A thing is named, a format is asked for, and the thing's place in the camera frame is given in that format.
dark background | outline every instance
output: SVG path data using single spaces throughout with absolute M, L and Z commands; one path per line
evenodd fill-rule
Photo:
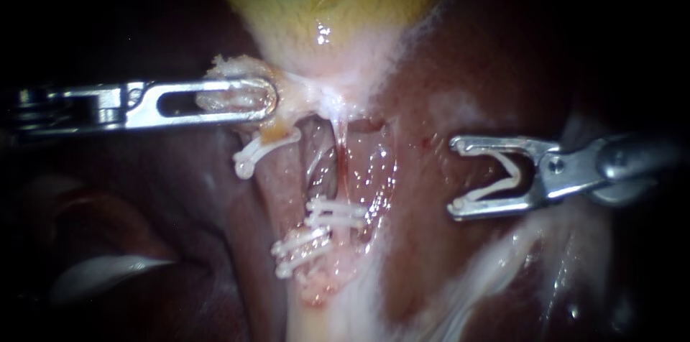
M 541 0 L 556 19 L 573 57 L 597 77 L 603 116 L 621 129 L 688 127 L 686 54 L 681 12 L 687 0 Z M 231 12 L 222 0 L 2 0 L 4 88 L 113 83 L 121 80 L 197 78 L 219 52 L 231 54 L 242 34 L 223 34 Z M 13 179 L 5 179 L 4 194 Z M 619 215 L 615 233 L 632 251 L 619 274 L 630 282 L 638 311 L 630 333 L 670 333 L 680 328 L 674 304 L 683 306 L 683 245 L 688 182 Z M 27 340 L 43 311 L 32 250 L 3 211 L 0 296 L 3 340 Z

